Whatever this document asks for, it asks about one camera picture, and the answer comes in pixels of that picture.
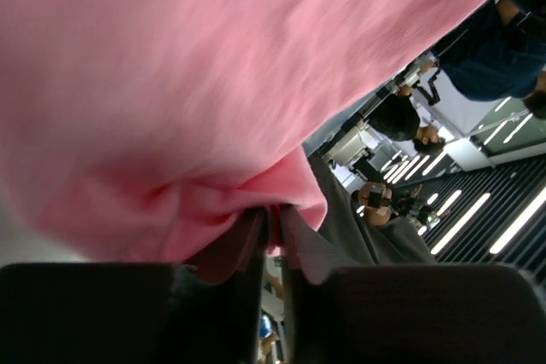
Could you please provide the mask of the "person in grey shirt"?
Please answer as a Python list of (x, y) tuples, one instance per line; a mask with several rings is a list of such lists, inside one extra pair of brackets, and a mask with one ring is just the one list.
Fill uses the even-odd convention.
[(309, 165), (327, 200), (328, 211), (318, 233), (350, 259), (366, 265), (435, 264), (424, 239), (408, 219), (396, 217), (375, 226), (357, 215), (357, 204), (322, 157)]

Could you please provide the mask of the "pink t shirt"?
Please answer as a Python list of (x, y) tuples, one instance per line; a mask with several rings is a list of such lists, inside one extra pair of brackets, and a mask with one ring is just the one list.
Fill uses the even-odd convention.
[(100, 261), (182, 261), (327, 205), (301, 147), (485, 0), (1, 0), (1, 207)]

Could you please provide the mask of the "background workstation robot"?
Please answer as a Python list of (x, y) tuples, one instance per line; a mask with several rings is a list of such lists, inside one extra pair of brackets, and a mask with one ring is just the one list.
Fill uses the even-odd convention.
[(328, 151), (327, 157), (351, 170), (358, 160), (368, 158), (381, 143), (381, 138), (373, 130), (354, 127)]

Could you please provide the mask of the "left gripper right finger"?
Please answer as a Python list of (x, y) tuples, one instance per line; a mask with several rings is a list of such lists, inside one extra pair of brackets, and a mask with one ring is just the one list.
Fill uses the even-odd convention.
[(363, 266), (284, 205), (292, 363), (542, 363), (545, 300), (506, 265)]

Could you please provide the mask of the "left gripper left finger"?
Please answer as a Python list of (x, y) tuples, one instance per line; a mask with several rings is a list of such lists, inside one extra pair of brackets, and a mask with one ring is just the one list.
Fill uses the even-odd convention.
[(177, 263), (12, 263), (4, 363), (254, 363), (267, 213)]

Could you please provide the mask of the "person in black shirt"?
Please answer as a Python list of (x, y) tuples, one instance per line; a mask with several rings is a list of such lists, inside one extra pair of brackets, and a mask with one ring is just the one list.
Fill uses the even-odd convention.
[(368, 117), (368, 125), (394, 142), (412, 142), (423, 155), (438, 155), (445, 139), (432, 125), (421, 125), (412, 102), (413, 89), (407, 85), (390, 94)]

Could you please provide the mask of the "person in blue shirt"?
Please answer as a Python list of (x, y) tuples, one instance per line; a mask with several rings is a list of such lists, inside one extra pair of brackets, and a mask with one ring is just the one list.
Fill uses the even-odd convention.
[(487, 0), (431, 52), (470, 101), (511, 97), (545, 119), (545, 0)]

